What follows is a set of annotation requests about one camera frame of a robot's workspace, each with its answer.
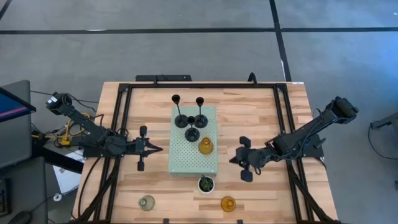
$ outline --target wooden tabletop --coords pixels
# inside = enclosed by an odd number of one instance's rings
[[[104,114],[103,125],[107,128],[111,126],[118,85],[118,82],[104,83],[99,101],[98,114]],[[288,83],[287,86],[295,126],[299,128],[312,119],[307,94],[303,84]],[[205,106],[217,107],[218,173],[215,190],[210,194],[200,193],[198,178],[172,177],[168,172],[170,120],[175,106],[171,97],[174,94],[181,96],[182,106],[196,106],[195,99],[202,96]],[[125,97],[122,98],[119,126]],[[288,129],[282,93],[280,100]],[[265,141],[280,133],[272,89],[136,88],[132,92],[127,120],[130,140],[139,135],[142,125],[148,127],[147,137],[151,143],[164,150],[145,159],[144,172],[137,171],[137,156],[122,159],[112,223],[161,223],[164,218],[169,218],[171,223],[236,223],[238,219],[244,223],[295,222],[285,162],[269,162],[261,175],[254,175],[251,183],[243,182],[240,179],[241,168],[228,162],[239,147],[240,136],[249,137],[252,147],[264,147]],[[95,158],[91,158],[85,162],[80,187],[94,161]],[[337,219],[325,168],[312,158],[304,158],[303,163],[310,193],[330,217]],[[103,159],[88,179],[82,211],[98,192],[102,167]],[[73,209],[75,217],[80,190]],[[155,198],[155,207],[149,212],[138,206],[138,200],[145,195]],[[220,203],[225,196],[235,198],[235,211],[222,211]],[[303,197],[301,194],[299,197],[302,216],[306,218]],[[108,193],[104,197],[101,218],[105,217],[107,204]]]

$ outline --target potted plant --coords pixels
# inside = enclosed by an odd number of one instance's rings
[[[211,177],[202,175],[198,180],[198,188],[204,194],[209,194],[214,190],[215,183]]]

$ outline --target monitor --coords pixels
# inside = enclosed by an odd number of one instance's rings
[[[36,108],[0,87],[0,122],[36,112]]]

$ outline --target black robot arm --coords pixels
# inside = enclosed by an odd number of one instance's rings
[[[98,126],[72,105],[72,98],[68,93],[54,93],[47,102],[47,109],[55,115],[68,116],[74,123],[80,125],[89,134],[80,143],[84,147],[84,157],[121,157],[125,154],[140,156],[137,169],[144,170],[143,158],[163,150],[149,142],[146,138],[147,127],[140,127],[140,137],[127,141],[127,136],[117,133],[109,128]]]
[[[312,141],[319,139],[318,132],[333,123],[347,124],[355,119],[357,113],[358,109],[346,98],[337,96],[324,111],[320,112],[319,116],[290,134],[280,134],[267,141],[262,149],[251,149],[250,139],[241,137],[239,142],[244,146],[236,149],[236,156],[229,162],[243,167],[241,179],[251,182],[250,166],[253,166],[256,174],[260,175],[261,168],[269,161],[279,162],[282,159],[302,157],[306,147],[318,147],[324,142],[324,139]]]

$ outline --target white paper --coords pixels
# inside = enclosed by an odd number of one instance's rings
[[[65,156],[70,157],[74,160],[85,162],[83,156],[83,150],[77,150],[75,152],[71,152]],[[76,188],[76,186],[80,183],[80,174],[75,172],[71,172],[69,170],[65,170],[61,167],[53,166],[55,176],[57,177],[58,185],[60,186],[61,194],[71,191]]]

